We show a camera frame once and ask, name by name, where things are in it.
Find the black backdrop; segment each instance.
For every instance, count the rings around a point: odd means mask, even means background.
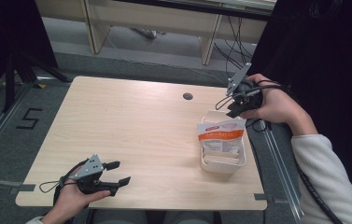
[[[277,1],[274,14],[293,19],[268,23],[250,74],[290,85],[332,141],[352,182],[352,0],[326,19],[313,19],[309,6],[310,1]]]
[[[0,77],[5,73],[6,58],[12,48],[57,67],[34,0],[0,0]]]

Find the snack bag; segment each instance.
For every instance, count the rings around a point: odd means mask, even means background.
[[[198,124],[199,141],[203,154],[216,157],[238,157],[239,149],[243,147],[242,137],[245,127],[245,119]]]

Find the orange label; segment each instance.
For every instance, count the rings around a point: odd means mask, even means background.
[[[244,130],[236,130],[232,132],[212,132],[203,133],[199,135],[199,141],[208,139],[222,139],[222,140],[232,140],[243,136]]]

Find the tabletop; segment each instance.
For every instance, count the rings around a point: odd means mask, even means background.
[[[189,100],[184,99],[187,93]],[[246,165],[232,175],[200,166],[196,125],[225,97],[224,88],[76,77],[19,192],[20,206],[52,206],[54,190],[37,187],[58,180],[78,162],[98,154],[101,162],[120,161],[101,180],[131,177],[115,197],[95,208],[165,210],[264,210],[257,165],[247,133]]]

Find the sleeve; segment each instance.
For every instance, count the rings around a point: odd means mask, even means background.
[[[331,211],[343,223],[352,223],[352,185],[330,140],[321,134],[294,136],[291,139],[295,159]],[[302,180],[301,223],[331,223],[314,201]]]
[[[42,217],[35,217],[33,219],[31,219],[30,221],[26,222],[26,224],[44,224],[43,222],[41,222]]]

